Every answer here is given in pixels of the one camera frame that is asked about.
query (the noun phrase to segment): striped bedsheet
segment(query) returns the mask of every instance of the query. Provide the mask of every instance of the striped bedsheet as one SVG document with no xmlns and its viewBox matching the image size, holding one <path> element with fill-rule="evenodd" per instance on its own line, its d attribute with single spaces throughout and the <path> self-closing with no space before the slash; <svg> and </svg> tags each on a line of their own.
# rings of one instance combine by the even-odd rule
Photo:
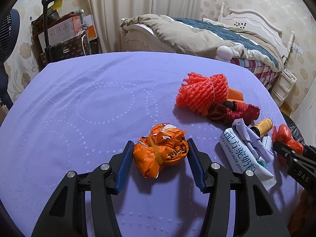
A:
<svg viewBox="0 0 316 237">
<path fill-rule="evenodd" d="M 233 58 L 230 63 L 250 70 L 260 80 L 266 89 L 270 89 L 272 82 L 278 76 L 277 72 L 273 72 L 269 66 L 259 61 Z"/>
</svg>

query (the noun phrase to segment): red fabric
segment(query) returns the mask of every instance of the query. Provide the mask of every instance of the red fabric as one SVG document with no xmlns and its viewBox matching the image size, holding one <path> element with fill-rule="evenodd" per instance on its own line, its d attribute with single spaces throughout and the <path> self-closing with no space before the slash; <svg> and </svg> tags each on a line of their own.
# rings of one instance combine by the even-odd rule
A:
<svg viewBox="0 0 316 237">
<path fill-rule="evenodd" d="M 298 155 L 303 154 L 303 150 L 304 150 L 303 145 L 292 138 L 291 130 L 285 124 L 281 124 L 279 126 L 278 131 L 275 126 L 273 127 L 272 143 L 274 143 L 274 141 L 280 141 L 280 142 L 285 143 L 291 149 L 296 151 Z M 286 161 L 287 161 L 286 158 L 280 156 L 279 154 L 277 154 L 277 157 L 281 164 L 286 164 Z"/>
<path fill-rule="evenodd" d="M 236 111 L 225 107 L 222 104 L 211 106 L 209 117 L 212 120 L 223 120 L 224 124 L 231 125 L 235 119 L 243 119 L 245 125 L 250 125 L 253 120 L 259 118 L 260 109 L 257 106 L 245 103 L 237 103 Z"/>
<path fill-rule="evenodd" d="M 205 77 L 189 73 L 188 76 L 183 79 L 187 84 L 181 84 L 176 98 L 178 107 L 187 105 L 192 111 L 206 116 L 212 104 L 227 100 L 228 82 L 223 74 Z"/>
</svg>

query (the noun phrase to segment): fan grille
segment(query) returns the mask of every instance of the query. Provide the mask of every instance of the fan grille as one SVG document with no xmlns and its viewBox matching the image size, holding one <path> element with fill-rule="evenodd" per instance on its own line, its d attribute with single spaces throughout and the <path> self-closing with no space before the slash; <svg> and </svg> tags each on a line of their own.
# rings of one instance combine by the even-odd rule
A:
<svg viewBox="0 0 316 237">
<path fill-rule="evenodd" d="M 8 14 L 0 28 L 0 61 L 4 59 L 4 56 L 8 50 L 10 34 L 11 34 L 11 13 Z"/>
</svg>

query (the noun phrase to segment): yellow rubber band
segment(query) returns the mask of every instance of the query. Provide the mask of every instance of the yellow rubber band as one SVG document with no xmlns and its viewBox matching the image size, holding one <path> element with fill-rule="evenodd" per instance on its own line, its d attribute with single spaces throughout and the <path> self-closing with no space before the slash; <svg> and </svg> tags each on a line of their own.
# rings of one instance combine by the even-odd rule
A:
<svg viewBox="0 0 316 237">
<path fill-rule="evenodd" d="M 151 147 L 153 147 L 153 150 L 154 150 L 157 162 L 158 162 L 159 165 L 161 165 L 162 164 L 161 155 L 159 153 L 157 145 L 155 145 L 153 139 L 151 139 L 151 136 L 149 136 L 149 141 L 150 141 Z"/>
</svg>

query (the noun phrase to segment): white curtain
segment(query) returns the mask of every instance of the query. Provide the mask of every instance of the white curtain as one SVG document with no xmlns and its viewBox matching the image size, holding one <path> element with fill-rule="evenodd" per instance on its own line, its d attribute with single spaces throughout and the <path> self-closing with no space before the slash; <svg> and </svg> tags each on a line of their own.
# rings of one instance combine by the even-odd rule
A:
<svg viewBox="0 0 316 237">
<path fill-rule="evenodd" d="M 101 51 L 121 51 L 121 18 L 153 13 L 197 19 L 201 0 L 87 0 Z"/>
</svg>

